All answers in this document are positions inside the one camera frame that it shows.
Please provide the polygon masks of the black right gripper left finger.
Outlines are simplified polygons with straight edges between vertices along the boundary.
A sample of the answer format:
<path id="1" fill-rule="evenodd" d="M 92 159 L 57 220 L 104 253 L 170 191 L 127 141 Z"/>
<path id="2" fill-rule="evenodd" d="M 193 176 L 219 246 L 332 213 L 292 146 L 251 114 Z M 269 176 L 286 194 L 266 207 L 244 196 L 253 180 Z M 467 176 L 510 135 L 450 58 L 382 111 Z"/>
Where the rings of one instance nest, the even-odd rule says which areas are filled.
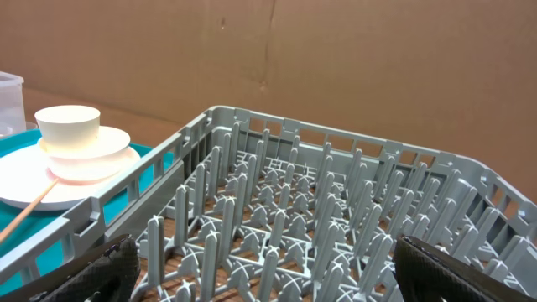
<path id="1" fill-rule="evenodd" d="M 1 297 L 2 301 L 128 301 L 140 274 L 133 236 L 123 234 L 45 276 Z"/>

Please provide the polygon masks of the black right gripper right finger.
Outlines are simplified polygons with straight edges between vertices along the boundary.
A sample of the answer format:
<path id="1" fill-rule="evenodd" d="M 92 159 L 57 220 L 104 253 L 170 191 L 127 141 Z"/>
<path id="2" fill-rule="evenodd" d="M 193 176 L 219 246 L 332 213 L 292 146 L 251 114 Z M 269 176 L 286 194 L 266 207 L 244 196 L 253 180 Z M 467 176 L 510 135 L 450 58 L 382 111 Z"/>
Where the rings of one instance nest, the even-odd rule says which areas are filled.
<path id="1" fill-rule="evenodd" d="M 414 236 L 397 240 L 394 268 L 394 278 L 405 301 L 534 300 Z"/>

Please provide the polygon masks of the cream plastic cup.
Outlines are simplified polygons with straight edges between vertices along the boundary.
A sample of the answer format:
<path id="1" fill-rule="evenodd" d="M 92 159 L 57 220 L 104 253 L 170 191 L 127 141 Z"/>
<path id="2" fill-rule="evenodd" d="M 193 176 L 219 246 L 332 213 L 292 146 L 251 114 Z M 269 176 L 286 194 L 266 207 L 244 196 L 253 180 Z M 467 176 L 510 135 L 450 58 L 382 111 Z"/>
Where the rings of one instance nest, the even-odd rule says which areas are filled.
<path id="1" fill-rule="evenodd" d="M 59 105 L 38 110 L 34 117 L 51 151 L 70 152 L 96 142 L 101 112 L 95 107 Z"/>

